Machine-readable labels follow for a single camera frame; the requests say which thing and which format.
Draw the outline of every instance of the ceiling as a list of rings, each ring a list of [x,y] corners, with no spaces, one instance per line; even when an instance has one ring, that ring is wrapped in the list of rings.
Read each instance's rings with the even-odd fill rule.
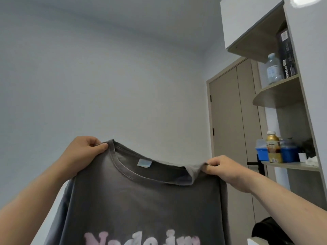
[[[31,0],[197,51],[223,35],[220,0]]]

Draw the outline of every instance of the person's left hand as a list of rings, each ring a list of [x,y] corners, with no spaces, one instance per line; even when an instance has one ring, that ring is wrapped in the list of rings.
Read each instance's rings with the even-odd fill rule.
[[[91,161],[108,149],[93,136],[78,136],[66,148],[60,158],[52,165],[64,181],[73,178],[79,171],[86,168]]]

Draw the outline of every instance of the door handle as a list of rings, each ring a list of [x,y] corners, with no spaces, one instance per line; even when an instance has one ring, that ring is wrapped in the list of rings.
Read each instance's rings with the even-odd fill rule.
[[[264,164],[259,160],[258,154],[257,154],[257,162],[247,162],[247,165],[249,166],[257,165],[259,169],[259,173],[262,174],[263,176],[266,176],[266,173],[264,172]]]

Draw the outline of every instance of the crumpled tissue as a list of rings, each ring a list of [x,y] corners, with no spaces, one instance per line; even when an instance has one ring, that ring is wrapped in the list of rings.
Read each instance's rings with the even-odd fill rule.
[[[314,167],[319,167],[318,165],[318,158],[316,156],[314,157],[309,157],[306,161],[305,161],[305,164],[306,165],[309,165],[309,166],[314,166]]]

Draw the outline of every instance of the yellow bottle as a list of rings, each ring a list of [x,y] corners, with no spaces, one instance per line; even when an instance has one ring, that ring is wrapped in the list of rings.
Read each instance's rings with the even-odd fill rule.
[[[269,162],[282,163],[283,158],[281,155],[281,145],[279,143],[279,138],[276,136],[276,132],[267,132],[267,149]]]

